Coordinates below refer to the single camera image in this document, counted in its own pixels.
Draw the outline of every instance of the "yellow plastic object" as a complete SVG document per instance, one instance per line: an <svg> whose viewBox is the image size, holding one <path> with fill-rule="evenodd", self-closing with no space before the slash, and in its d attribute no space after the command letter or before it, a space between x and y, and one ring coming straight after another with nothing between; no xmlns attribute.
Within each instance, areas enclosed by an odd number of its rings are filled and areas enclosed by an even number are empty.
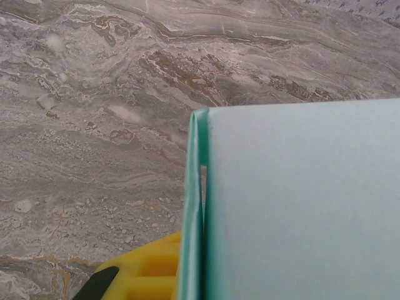
<svg viewBox="0 0 400 300"><path fill-rule="evenodd" d="M102 300L175 300L181 233L158 239L105 262L96 272L119 268Z"/></svg>

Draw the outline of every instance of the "marble veining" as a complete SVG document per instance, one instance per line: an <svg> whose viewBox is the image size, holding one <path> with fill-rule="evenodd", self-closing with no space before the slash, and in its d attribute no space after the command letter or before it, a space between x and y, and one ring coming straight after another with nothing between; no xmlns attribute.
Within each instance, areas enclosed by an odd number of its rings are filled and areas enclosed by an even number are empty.
<svg viewBox="0 0 400 300"><path fill-rule="evenodd" d="M399 97L399 36L288 0L1 1L0 299L179 230L194 109Z"/></svg>

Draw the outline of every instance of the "gray marble countertop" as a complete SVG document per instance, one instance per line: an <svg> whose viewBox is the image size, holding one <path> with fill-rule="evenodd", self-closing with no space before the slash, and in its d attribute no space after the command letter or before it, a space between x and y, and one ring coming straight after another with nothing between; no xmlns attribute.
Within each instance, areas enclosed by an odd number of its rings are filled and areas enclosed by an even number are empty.
<svg viewBox="0 0 400 300"><path fill-rule="evenodd" d="M400 96L400 26L287 0L0 2L0 299L178 231L194 109Z"/></svg>

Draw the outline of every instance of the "black plastic part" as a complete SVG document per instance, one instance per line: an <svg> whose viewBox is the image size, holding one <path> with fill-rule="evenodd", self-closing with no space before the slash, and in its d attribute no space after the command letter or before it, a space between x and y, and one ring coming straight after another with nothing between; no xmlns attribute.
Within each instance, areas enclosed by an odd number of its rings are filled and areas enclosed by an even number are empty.
<svg viewBox="0 0 400 300"><path fill-rule="evenodd" d="M72 300L101 300L118 272L118 267L108 267L94 273Z"/></svg>

